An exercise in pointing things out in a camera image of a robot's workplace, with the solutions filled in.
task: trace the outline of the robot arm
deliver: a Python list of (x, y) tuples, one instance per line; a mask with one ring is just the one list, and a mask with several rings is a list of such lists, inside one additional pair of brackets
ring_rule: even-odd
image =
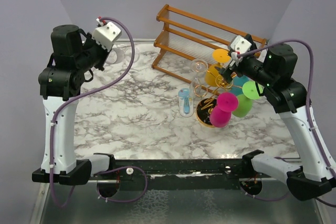
[[(239, 57), (239, 54), (256, 48), (250, 35), (245, 38), (237, 36), (229, 45), (229, 54), (233, 60), (219, 73), (228, 82), (232, 81), (231, 74), (234, 72), (239, 77), (245, 75), (264, 87), (261, 93), (257, 85), (259, 95), (266, 97), (287, 126), (297, 147), (302, 166), (287, 164), (256, 151), (243, 157), (246, 169), (282, 181), (299, 200), (323, 195), (336, 186), (331, 172), (331, 168), (336, 165), (318, 130), (311, 106), (309, 110), (314, 123), (313, 128), (308, 123), (306, 89), (291, 77), (297, 55), (289, 45), (279, 44), (268, 49), (264, 62), (256, 59), (254, 55)], [(319, 137), (318, 140), (312, 132), (313, 129)], [(318, 143), (331, 166), (325, 162)]]
[[(111, 168), (113, 156), (94, 154), (76, 160), (73, 146), (75, 114), (78, 100), (66, 106), (57, 116), (54, 132), (54, 164), (50, 164), (50, 130), (55, 111), (69, 98), (78, 96), (84, 82), (93, 79), (91, 68), (104, 70), (104, 63), (113, 43), (120, 37), (121, 30), (112, 22), (101, 22), (92, 34), (85, 34), (75, 25), (55, 27), (51, 33), (53, 50), (48, 66), (39, 75), (40, 95), (46, 116), (45, 152), (41, 168), (33, 172), (33, 181), (49, 182), (50, 166), (53, 168), (54, 182), (63, 185), (86, 184), (90, 176)], [(85, 72), (92, 77), (85, 79)]]

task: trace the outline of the marble tabletop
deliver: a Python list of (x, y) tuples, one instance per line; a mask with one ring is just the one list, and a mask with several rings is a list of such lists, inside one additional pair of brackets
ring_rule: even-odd
[[(240, 158), (260, 149), (271, 156), (298, 157), (293, 140), (264, 98), (245, 118), (233, 116), (222, 129), (201, 125), (178, 111), (177, 93), (188, 84), (151, 68), (159, 48), (136, 44), (139, 60), (115, 86), (81, 99), (76, 115), (75, 152), (114, 154), (118, 159)], [(117, 45), (125, 60), (111, 64), (83, 85), (83, 92), (116, 79), (126, 68), (130, 46)], [(188, 61), (166, 53), (160, 66), (188, 78)]]

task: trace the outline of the wooden frame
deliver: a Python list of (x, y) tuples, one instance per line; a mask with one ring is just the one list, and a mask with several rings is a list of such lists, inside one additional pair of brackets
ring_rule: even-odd
[[(234, 37), (236, 35), (245, 36), (247, 34), (246, 32), (237, 30), (235, 28), (231, 28), (231, 27), (222, 25), (220, 23), (214, 22), (212, 20), (209, 20), (209, 19), (206, 19), (206, 18), (203, 18), (203, 17), (199, 17), (197, 15), (194, 15), (194, 14), (185, 12), (183, 10), (171, 7), (168, 4), (164, 5), (163, 8), (159, 11), (159, 13), (156, 16), (157, 21), (163, 22), (163, 29), (162, 29), (161, 33), (159, 34), (159, 36), (157, 37), (157, 39), (155, 40), (155, 42), (154, 42), (154, 47), (159, 47), (161, 50), (160, 50), (159, 55), (153, 61), (152, 68), (156, 69), (156, 70), (159, 70), (161, 72), (164, 72), (166, 74), (169, 74), (170, 76), (176, 77), (176, 78), (178, 78), (182, 81), (185, 81), (187, 83), (191, 83), (191, 80), (188, 80), (188, 79), (186, 79), (182, 76), (179, 76), (175, 73), (172, 73), (172, 72), (158, 66), (159, 62), (162, 60), (163, 56), (165, 55), (165, 53), (167, 51), (172, 52), (173, 54), (176, 54), (176, 55), (181, 56), (181, 57), (183, 57), (185, 59), (188, 59), (188, 60), (194, 60), (196, 58), (196, 57), (194, 57), (190, 54), (187, 54), (186, 52), (183, 52), (181, 50), (177, 50), (176, 48), (173, 48), (172, 46), (170, 46), (169, 45), (170, 43), (169, 42), (167, 43), (167, 41), (170, 41), (170, 36), (178, 36), (180, 39), (183, 39), (185, 41), (190, 41), (191, 43), (197, 43), (199, 45), (202, 45), (202, 47), (204, 47), (204, 48), (212, 49), (212, 50), (219, 49), (221, 47), (217, 46), (217, 45), (213, 45), (212, 43), (204, 41), (202, 39), (196, 38), (196, 37), (194, 37), (190, 34), (195, 34), (197, 36), (201, 36), (203, 38), (210, 39), (212, 41), (215, 41), (215, 42), (223, 44), (223, 45), (229, 45), (230, 41), (225, 40), (225, 39), (220, 38), (220, 37), (215, 36), (215, 35), (211, 35), (211, 34), (206, 33), (204, 31), (201, 31), (201, 30), (183, 25), (183, 24), (181, 24), (179, 22), (176, 22), (174, 20), (171, 20), (170, 17), (169, 17), (169, 13), (175, 13), (175, 14), (178, 14), (180, 16), (183, 16), (183, 17), (201, 22), (203, 24), (207, 24), (209, 26), (219, 28), (221, 31), (223, 31), (223, 33), (230, 34), (230, 35), (232, 35), (232, 37)], [(173, 29), (173, 28), (171, 28), (171, 26), (177, 27), (179, 30), (187, 31), (190, 34), (186, 34), (182, 31)], [(267, 39), (260, 38), (260, 37), (255, 36), (255, 35), (252, 35), (252, 39), (257, 44), (260, 44), (259, 48), (264, 47), (266, 42), (267, 42)]]

